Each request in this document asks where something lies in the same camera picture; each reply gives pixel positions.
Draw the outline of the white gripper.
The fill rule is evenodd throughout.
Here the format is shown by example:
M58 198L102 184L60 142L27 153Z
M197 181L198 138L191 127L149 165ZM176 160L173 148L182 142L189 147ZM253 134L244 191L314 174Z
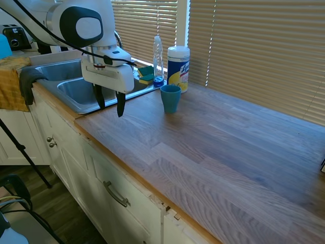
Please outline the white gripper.
M102 86L116 92L117 115L122 117L125 108L126 94L134 89L134 74L131 55L120 47L86 47L86 51L113 58L113 64L104 62L103 58L85 55L81 59L82 76L85 81L93 83L93 93L100 109L105 108Z

